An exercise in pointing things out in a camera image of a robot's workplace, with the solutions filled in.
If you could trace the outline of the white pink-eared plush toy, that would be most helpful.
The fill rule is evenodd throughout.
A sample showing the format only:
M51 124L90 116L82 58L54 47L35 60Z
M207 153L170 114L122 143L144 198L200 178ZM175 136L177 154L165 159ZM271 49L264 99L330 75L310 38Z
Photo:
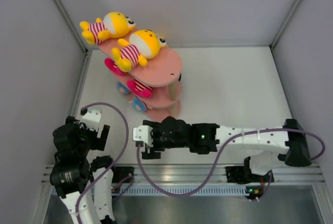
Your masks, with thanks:
M150 98L152 96L152 87L147 86L136 79L130 79L126 84L128 89L139 97Z

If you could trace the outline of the yellow plush striped shirt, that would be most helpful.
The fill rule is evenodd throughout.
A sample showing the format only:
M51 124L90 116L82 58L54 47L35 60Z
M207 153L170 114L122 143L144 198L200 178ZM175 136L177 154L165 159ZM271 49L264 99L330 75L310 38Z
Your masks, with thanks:
M122 72L130 72L138 65L145 67L167 42L155 32L143 29L131 33L128 40L118 39L118 45L120 48L111 51L113 60Z

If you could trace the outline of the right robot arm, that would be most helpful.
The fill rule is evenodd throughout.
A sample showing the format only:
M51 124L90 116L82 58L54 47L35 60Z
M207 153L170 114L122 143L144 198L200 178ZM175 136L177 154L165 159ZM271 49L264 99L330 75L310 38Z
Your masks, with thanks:
M256 155L244 158L242 173L250 181L274 168L308 167L312 163L305 133L295 119L286 119L281 127L256 130L216 123L188 124L168 116L161 122L145 120L133 129L133 140L144 147L142 159L159 159L161 152L172 148L188 148L198 155L226 147L256 151Z

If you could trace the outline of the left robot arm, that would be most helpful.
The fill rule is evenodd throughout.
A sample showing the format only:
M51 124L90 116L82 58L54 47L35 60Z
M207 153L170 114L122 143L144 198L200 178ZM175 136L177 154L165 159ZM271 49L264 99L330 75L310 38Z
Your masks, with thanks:
M110 127L101 134L72 116L53 132L55 165L50 183L65 204L73 223L115 223L111 183L118 175L113 159L107 155L87 160L90 150L105 149Z

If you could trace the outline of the peach-faced boy plush doll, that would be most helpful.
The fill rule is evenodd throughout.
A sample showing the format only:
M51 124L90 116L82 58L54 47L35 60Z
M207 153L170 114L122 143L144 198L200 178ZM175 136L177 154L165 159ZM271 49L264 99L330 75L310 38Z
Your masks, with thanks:
M152 109L151 106L147 105L145 102L143 102L140 98L137 96L134 96L130 101L129 104L137 111L145 112L148 109Z

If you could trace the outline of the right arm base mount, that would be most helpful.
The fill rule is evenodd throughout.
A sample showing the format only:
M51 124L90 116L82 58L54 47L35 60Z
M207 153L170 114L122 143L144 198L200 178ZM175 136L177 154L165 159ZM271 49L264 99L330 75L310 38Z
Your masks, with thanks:
M228 183L249 184L249 183L268 183L274 182L274 176L269 173L264 176L246 173L244 166L227 166L225 167Z

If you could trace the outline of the pink plush striped shirt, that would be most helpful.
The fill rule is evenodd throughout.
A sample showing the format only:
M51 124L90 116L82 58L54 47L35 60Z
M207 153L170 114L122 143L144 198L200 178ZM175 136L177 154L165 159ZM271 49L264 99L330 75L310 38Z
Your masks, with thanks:
M127 74L126 72L123 72L111 58L105 58L104 63L110 71L117 75L124 76Z

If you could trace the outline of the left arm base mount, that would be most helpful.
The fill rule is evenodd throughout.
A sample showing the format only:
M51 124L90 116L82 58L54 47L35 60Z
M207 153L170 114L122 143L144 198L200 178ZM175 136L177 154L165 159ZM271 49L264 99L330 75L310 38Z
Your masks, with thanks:
M134 174L133 166L116 166L111 170L113 172L113 183L119 183L125 177L132 176Z

